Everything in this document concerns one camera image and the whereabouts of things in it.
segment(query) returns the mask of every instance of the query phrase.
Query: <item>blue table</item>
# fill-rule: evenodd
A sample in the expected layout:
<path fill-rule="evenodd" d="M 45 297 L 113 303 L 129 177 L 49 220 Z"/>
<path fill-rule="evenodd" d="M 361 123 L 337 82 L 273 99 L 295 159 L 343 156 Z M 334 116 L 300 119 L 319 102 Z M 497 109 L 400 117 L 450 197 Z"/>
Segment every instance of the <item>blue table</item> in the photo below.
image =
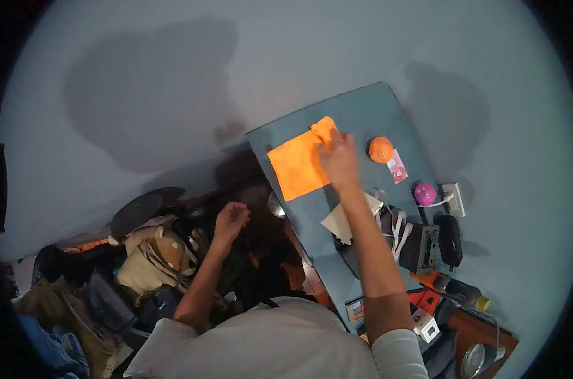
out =
<path fill-rule="evenodd" d="M 354 135 L 360 179 L 366 192 L 384 190 L 388 194 L 390 205 L 406 211 L 409 222 L 421 222 L 417 204 L 411 195 L 412 184 L 426 181 L 435 186 L 435 183 L 425 163 L 417 135 L 391 89 L 382 82 L 298 110 L 247 134 L 267 180 L 278 196 L 299 242 L 318 272 L 341 319 L 350 332 L 356 333 L 362 321 L 348 321 L 345 303 L 362 296 L 360 281 L 352 275 L 337 253 L 331 232 L 320 223 L 338 204 L 336 194 L 331 186 L 326 186 L 295 200 L 284 201 L 274 169 L 266 154 L 272 148 L 308 131 L 310 125 L 324 116 L 332 117 L 340 131 Z M 366 155 L 367 143 L 377 136 L 389 138 L 402 158 L 408 178 L 398 185 L 394 183 L 387 165 L 374 163 Z M 426 214 L 431 223 L 434 208 L 427 208 Z M 438 269 L 446 272 L 447 268 L 439 254 L 436 264 Z M 401 267 L 400 271 L 407 290 L 421 287 L 417 281 L 410 278 L 407 269 Z"/>

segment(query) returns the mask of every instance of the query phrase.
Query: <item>power cord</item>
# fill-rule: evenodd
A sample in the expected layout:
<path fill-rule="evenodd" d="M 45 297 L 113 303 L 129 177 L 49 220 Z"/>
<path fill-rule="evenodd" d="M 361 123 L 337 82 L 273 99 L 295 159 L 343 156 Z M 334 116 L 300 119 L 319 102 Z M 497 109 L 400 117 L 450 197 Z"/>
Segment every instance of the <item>power cord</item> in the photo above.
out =
<path fill-rule="evenodd" d="M 448 203 L 450 200 L 452 200 L 452 199 L 454 199 L 454 198 L 455 198 L 455 194 L 454 194 L 454 193 L 449 193 L 448 196 L 445 197 L 441 202 L 437 202 L 437 203 L 435 203 L 435 204 L 430 204 L 429 206 L 422 206 L 422 205 L 419 205 L 419 206 L 420 206 L 420 207 L 425 207 L 425 208 L 428 208 L 428 207 L 438 207 L 438 206 L 441 206 L 442 204 Z"/>

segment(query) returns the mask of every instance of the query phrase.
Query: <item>orange plastic ball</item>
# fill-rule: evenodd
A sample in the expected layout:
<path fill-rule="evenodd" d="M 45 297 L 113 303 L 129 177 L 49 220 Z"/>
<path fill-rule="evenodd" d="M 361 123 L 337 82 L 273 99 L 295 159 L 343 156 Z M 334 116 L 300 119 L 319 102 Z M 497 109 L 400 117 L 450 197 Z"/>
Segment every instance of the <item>orange plastic ball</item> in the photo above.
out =
<path fill-rule="evenodd" d="M 385 137 L 374 138 L 368 148 L 368 155 L 377 163 L 388 163 L 393 153 L 392 142 Z"/>

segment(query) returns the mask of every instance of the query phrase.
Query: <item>black pouch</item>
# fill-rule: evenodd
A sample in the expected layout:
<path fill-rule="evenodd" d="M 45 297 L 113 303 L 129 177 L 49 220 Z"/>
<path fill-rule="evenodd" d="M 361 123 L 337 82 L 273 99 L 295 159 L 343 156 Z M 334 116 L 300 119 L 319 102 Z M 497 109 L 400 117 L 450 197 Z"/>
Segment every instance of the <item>black pouch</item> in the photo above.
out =
<path fill-rule="evenodd" d="M 161 318 L 172 318 L 183 294 L 164 284 L 141 301 L 137 329 L 151 333 Z"/>

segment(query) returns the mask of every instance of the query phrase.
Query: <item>black bag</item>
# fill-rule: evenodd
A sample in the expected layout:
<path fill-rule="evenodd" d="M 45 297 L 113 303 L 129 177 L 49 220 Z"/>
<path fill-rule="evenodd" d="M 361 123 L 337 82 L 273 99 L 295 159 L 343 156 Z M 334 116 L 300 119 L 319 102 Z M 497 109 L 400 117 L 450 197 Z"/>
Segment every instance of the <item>black bag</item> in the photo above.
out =
<path fill-rule="evenodd" d="M 106 277 L 96 270 L 87 286 L 90 316 L 116 334 L 122 334 L 137 322 L 131 302 Z"/>
<path fill-rule="evenodd" d="M 173 317 L 182 297 L 181 292 L 168 284 L 155 289 L 141 301 L 137 329 L 151 333 L 158 320 Z"/>

